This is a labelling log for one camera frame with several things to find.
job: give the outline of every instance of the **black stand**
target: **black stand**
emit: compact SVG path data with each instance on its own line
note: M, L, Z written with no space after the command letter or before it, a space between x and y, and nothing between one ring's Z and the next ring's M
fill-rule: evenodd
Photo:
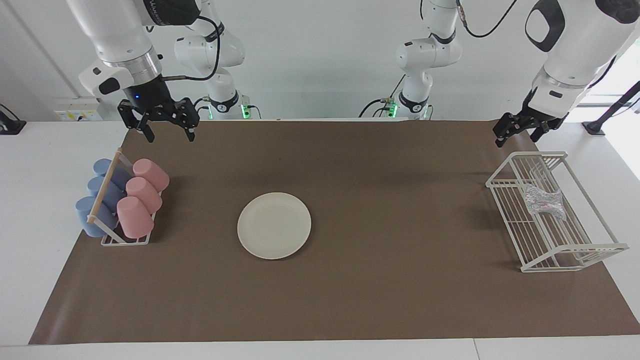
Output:
M636 94L640 92L640 81L638 81L634 86L631 86L629 91L622 95L615 104L611 105L611 107L604 113L602 116L592 122L583 122L582 126L584 129L591 135L604 135L602 131L602 125L607 122L620 108L622 108L629 100L633 99Z
M26 121L9 119L0 111L0 135L18 135L26 124Z

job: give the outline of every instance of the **white wall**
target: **white wall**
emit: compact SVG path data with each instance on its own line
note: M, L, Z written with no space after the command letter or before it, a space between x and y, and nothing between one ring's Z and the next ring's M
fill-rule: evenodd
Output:
M36 45L31 46L35 48L31 57L46 62L48 54L61 76L51 65L34 69L36 60L28 59L27 49L14 51L25 40L13 35L7 39L6 33L13 34L19 23L4 21L11 17L4 9L0 9L2 66L16 73L44 104L68 94L88 95L77 74L95 59L95 52L64 0L0 0L1 6L7 3L44 49L38 52ZM470 26L476 33L485 32L510 3L466 1ZM216 4L227 29L247 49L245 63L230 70L236 85L272 119L357 116L370 100L388 96L402 76L394 61L396 48L428 34L420 23L418 0L218 0ZM434 119L495 119L519 110L545 60L524 35L533 4L533 0L518 2L502 27L485 39L473 39L458 28L462 59L433 71ZM28 32L19 32L28 40ZM188 33L184 28L156 28L150 35L165 55L164 75L189 73L173 56L173 42ZM59 92L51 92L52 87ZM178 81L170 88L174 98L205 95L200 83ZM116 104L122 96L106 100Z

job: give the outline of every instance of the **blue cup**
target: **blue cup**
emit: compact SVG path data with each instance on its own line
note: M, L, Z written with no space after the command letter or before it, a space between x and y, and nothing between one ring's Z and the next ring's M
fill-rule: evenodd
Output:
M86 234L88 236L91 236L92 238L101 238L106 235L106 233L97 225L89 225L86 222L86 217L91 213L91 208L93 207L94 202L95 197L93 196L83 197L82 199L78 200L78 202L76 203L76 213ZM116 216L114 216L104 204L100 204L100 209L98 210L98 219L104 222L104 224L107 225L107 227L109 227L111 230L115 229L116 225L118 224Z
M111 160L100 159L93 164L93 172L95 172L96 176L105 176L107 174L107 170L109 170L109 166L111 166ZM116 184L120 190L124 191L127 188L127 182L132 178L133 175L118 165L113 172L111 182Z
M89 190L89 195L93 197L98 197L98 192L100 192L100 187L102 186L102 182L104 181L104 176L97 176L91 179L89 183L86 185L87 190ZM107 184L107 191L104 193L104 198L102 198L102 203L107 206L110 212L115 213L118 209L118 201L124 199L124 193L110 181Z

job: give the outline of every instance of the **brown table mat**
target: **brown table mat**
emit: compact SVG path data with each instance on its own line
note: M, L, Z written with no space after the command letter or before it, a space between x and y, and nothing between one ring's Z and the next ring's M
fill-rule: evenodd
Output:
M522 274L484 182L526 136L485 122L153 124L125 155L172 177L151 243L80 235L31 344L640 334L607 269ZM237 219L299 197L307 244L266 261Z

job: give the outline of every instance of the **pink cup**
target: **pink cup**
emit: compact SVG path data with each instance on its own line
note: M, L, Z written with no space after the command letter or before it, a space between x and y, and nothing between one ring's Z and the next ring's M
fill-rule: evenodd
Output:
M156 188L144 177L134 177L127 182L127 195L135 196L142 201L150 214L160 210L162 206L162 198Z
M127 196L118 201L118 219L124 235L130 239L143 238L154 229L154 221L137 197Z
M169 186L169 175L164 172L156 163L149 159L140 159L133 164L133 173L136 176L144 177L157 192L162 192Z

